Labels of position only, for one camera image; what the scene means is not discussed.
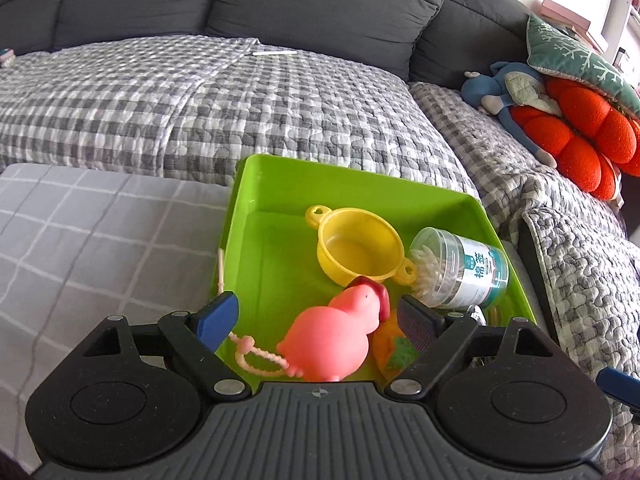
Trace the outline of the orange toy carrot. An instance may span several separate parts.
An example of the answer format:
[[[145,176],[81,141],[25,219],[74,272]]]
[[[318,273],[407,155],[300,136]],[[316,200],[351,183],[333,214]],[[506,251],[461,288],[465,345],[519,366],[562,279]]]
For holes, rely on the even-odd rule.
[[[419,357],[418,350],[398,325],[396,310],[391,310],[390,317],[372,334],[370,351],[388,382]]]

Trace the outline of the cotton swab jar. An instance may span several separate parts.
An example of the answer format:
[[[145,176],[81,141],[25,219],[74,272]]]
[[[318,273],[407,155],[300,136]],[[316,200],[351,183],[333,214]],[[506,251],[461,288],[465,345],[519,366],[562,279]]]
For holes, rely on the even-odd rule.
[[[445,230],[424,228],[413,239],[413,296],[430,308],[481,309],[497,301],[509,281],[504,252]]]

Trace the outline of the green plastic cookie box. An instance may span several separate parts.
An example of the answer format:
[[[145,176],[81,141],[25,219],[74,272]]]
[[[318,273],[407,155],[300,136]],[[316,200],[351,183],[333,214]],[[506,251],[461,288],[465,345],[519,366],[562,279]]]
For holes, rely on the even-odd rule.
[[[311,206],[356,207],[394,227],[404,244],[427,226],[492,246],[501,244],[472,195],[372,172],[253,155],[238,166],[221,247],[224,287],[239,298],[238,336],[274,351],[299,312],[341,291],[316,256]]]

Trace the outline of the grey patterned quilt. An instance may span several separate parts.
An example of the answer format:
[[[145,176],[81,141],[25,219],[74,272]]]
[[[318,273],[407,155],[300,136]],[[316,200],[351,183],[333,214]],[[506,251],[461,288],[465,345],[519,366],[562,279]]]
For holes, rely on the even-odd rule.
[[[639,247],[539,208],[524,212],[555,338],[590,378],[612,367],[639,377]]]

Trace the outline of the yellow toy pot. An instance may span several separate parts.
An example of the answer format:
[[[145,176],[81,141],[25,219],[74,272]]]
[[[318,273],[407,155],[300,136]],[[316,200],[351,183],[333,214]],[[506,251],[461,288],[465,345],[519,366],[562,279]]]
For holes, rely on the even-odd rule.
[[[306,210],[305,221],[317,231],[320,268],[337,285],[346,286],[360,275],[401,286],[416,280],[416,267],[406,257],[399,234],[377,214],[314,205]]]

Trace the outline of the light grey grid blanket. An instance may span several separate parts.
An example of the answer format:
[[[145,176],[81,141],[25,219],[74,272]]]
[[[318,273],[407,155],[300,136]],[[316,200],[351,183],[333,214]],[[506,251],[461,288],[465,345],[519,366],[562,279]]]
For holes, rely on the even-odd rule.
[[[152,323],[206,303],[228,188],[14,164],[1,176],[1,448],[39,465],[24,411],[104,318]]]

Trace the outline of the grey checkered quilt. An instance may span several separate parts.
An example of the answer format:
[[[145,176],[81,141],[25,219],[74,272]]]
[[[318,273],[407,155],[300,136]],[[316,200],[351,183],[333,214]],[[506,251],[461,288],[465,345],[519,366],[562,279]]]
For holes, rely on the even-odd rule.
[[[620,214],[541,165],[457,91],[255,39],[166,36],[20,55],[1,73],[1,161],[229,185],[270,154],[450,188],[513,236],[552,209],[625,234]]]

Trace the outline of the red flower cushion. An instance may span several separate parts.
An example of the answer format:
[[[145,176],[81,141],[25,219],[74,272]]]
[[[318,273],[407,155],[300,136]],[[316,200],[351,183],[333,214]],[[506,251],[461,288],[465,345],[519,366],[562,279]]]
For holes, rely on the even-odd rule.
[[[620,200],[620,175],[639,173],[638,122],[576,81],[547,77],[546,90],[561,114],[514,106],[514,122],[582,192],[605,202]]]

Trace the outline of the blue plush monkey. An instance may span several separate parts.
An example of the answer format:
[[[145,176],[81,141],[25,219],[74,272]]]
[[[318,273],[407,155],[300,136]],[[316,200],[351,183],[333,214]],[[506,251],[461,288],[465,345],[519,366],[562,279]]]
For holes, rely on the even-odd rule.
[[[559,105],[548,96],[544,78],[536,70],[520,62],[495,62],[489,66],[489,70],[490,76],[475,70],[464,73],[466,81],[461,87],[463,101],[485,115],[497,118],[503,128],[534,155],[538,162],[555,168],[554,157],[526,136],[523,129],[514,122],[510,111],[514,106],[530,106],[560,117]]]

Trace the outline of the green snowflake pillow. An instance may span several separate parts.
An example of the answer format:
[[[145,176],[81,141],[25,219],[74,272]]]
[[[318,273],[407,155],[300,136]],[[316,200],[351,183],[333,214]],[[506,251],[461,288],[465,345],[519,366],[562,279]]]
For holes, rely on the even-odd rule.
[[[639,120],[639,97],[622,73],[581,42],[530,14],[526,26],[527,64],[539,73],[574,80],[614,102]]]

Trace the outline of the dark grey sofa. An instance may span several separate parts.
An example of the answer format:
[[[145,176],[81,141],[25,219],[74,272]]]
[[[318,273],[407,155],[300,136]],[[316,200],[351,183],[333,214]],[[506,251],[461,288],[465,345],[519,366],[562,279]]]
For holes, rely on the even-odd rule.
[[[18,54],[168,34],[252,37],[459,88],[469,70],[527,58],[518,0],[1,0]]]

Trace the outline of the pink box on sofa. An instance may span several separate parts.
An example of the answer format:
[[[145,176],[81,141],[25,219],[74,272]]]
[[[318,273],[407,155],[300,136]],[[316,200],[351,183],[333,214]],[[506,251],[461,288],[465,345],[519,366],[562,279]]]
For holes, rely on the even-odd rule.
[[[569,30],[574,35],[584,40],[586,44],[593,47],[601,54],[605,54],[608,48],[608,42],[597,31],[597,27],[594,26],[588,18],[584,18],[580,14],[567,9],[566,6],[562,6],[553,0],[542,0],[539,7],[540,15],[552,23],[553,25],[559,25],[562,29]]]

